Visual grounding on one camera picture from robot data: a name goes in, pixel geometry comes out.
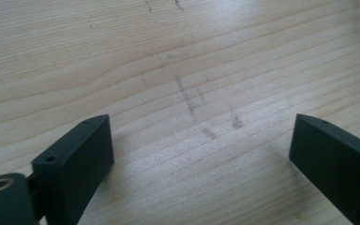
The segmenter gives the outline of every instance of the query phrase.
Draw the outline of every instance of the black plastic block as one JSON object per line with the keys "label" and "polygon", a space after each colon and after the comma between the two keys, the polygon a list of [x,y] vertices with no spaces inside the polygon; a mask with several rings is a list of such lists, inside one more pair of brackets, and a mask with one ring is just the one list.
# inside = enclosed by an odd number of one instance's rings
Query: black plastic block
{"label": "black plastic block", "polygon": [[81,122],[32,161],[50,224],[77,224],[113,164],[110,118]]}
{"label": "black plastic block", "polygon": [[290,159],[349,221],[360,224],[360,139],[298,114]]}

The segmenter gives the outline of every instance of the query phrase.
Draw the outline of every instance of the wooden table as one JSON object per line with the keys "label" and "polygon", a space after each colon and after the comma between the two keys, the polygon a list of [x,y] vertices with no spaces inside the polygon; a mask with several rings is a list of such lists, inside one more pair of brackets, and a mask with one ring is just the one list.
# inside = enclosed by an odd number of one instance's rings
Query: wooden table
{"label": "wooden table", "polygon": [[288,153],[297,113],[360,137],[360,1],[0,0],[0,174],[104,113],[80,224],[349,224]]}

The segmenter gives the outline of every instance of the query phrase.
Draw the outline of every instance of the black bracket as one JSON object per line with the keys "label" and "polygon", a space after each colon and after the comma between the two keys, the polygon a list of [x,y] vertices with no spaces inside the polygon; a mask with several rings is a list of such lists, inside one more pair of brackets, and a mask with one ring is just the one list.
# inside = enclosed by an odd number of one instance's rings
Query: black bracket
{"label": "black bracket", "polygon": [[113,164],[110,117],[81,122],[32,161],[34,173],[0,175],[0,225],[77,224]]}
{"label": "black bracket", "polygon": [[289,158],[353,224],[360,224],[360,139],[298,114]]}

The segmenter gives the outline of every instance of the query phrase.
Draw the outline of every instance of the wood grain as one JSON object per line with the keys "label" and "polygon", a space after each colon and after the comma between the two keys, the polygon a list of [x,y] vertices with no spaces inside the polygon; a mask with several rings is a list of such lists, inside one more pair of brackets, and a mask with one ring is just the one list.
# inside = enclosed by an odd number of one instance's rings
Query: wood grain
{"label": "wood grain", "polygon": [[80,224],[349,224],[287,156],[297,113],[360,137],[360,2],[0,0],[0,174],[103,113]]}

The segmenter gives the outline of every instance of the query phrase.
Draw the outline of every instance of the dark stain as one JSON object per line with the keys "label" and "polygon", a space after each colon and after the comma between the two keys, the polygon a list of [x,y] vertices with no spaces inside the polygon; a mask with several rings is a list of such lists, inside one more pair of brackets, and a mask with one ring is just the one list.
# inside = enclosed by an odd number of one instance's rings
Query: dark stain
{"label": "dark stain", "polygon": [[177,55],[175,54],[168,54],[168,59],[177,58]]}
{"label": "dark stain", "polygon": [[238,116],[232,120],[232,127],[234,129],[239,129],[243,126],[244,126],[244,122],[242,122],[242,120],[240,120]]}
{"label": "dark stain", "polygon": [[179,0],[174,0],[174,4],[177,6],[179,10],[184,11],[184,9],[181,7]]}
{"label": "dark stain", "polygon": [[181,78],[176,74],[174,75],[174,77],[176,78],[177,81],[177,85],[180,88],[181,93],[183,94],[183,98],[186,101],[187,107],[188,107],[188,111],[191,114],[192,119],[195,122],[194,116],[195,116],[195,108],[197,107],[194,102],[191,100],[191,98],[189,98],[187,92],[186,92],[186,88],[184,88],[184,85],[181,81]]}
{"label": "dark stain", "polygon": [[181,54],[168,54],[168,59],[180,58],[180,57],[184,57],[184,56],[187,56],[187,55],[188,55],[187,52],[184,52],[184,53],[181,53]]}
{"label": "dark stain", "polygon": [[296,213],[296,214],[294,215],[294,217],[297,218],[298,220],[303,220],[303,219],[304,219],[304,216],[303,216],[303,214],[301,214],[301,213]]}
{"label": "dark stain", "polygon": [[87,21],[89,23],[90,29],[93,29],[92,24],[90,23],[90,21]]}
{"label": "dark stain", "polygon": [[212,140],[214,140],[218,137],[218,135],[216,133],[214,133],[212,130],[207,129],[207,128],[205,128],[202,132],[207,138],[210,138]]}
{"label": "dark stain", "polygon": [[148,0],[145,0],[145,4],[147,5],[148,7],[148,10],[152,11],[153,9],[150,7],[150,4],[148,3]]}

